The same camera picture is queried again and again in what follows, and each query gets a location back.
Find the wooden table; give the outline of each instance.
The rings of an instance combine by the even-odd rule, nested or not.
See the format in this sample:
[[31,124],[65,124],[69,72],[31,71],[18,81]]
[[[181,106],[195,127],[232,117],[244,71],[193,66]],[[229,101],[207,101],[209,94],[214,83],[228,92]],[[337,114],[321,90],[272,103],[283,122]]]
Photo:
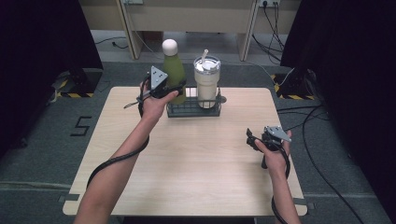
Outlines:
[[[140,120],[137,87],[111,90],[70,194],[64,213],[75,215],[87,180],[106,161]],[[246,144],[246,130],[260,136],[263,127],[279,125],[269,90],[222,88],[227,98],[219,117],[168,118],[166,110],[140,153],[115,216],[272,216],[271,179],[261,168],[262,154]],[[302,199],[291,161],[289,184],[293,198]],[[298,214],[307,212],[296,205]]]

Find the white bottle cap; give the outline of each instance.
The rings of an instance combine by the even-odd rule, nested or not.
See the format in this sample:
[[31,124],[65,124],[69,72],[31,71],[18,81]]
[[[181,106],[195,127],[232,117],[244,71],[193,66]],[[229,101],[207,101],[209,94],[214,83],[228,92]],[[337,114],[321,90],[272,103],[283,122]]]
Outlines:
[[174,56],[177,54],[177,42],[173,39],[163,41],[163,53],[166,56]]

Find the wall socket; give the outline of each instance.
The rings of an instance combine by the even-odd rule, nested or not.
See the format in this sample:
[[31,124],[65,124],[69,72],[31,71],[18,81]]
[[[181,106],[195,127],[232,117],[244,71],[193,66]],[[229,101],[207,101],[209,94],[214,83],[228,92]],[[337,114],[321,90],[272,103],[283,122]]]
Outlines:
[[280,0],[260,0],[259,7],[263,7],[264,1],[267,2],[267,7],[274,7],[274,3],[277,3],[278,6],[280,4]]
[[125,6],[129,5],[143,5],[143,0],[122,0]]

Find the wire rack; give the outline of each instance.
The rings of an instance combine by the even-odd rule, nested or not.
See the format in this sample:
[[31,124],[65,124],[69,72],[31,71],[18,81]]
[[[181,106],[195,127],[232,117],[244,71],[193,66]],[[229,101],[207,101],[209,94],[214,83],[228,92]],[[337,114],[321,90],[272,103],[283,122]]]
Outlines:
[[226,102],[226,98],[221,96],[220,87],[215,100],[198,100],[197,93],[197,88],[186,87],[187,97],[183,104],[166,106],[168,118],[219,117],[221,104]]

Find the green bottle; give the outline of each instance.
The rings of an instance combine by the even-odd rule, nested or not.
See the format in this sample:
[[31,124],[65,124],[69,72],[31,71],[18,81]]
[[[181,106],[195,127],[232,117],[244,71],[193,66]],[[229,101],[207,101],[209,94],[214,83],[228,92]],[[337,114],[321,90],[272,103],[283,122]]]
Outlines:
[[[163,71],[168,74],[167,85],[172,87],[180,83],[186,78],[183,63],[177,55],[177,42],[173,39],[163,41]],[[186,86],[183,87],[183,94],[172,100],[170,103],[174,105],[183,104],[186,101]]]

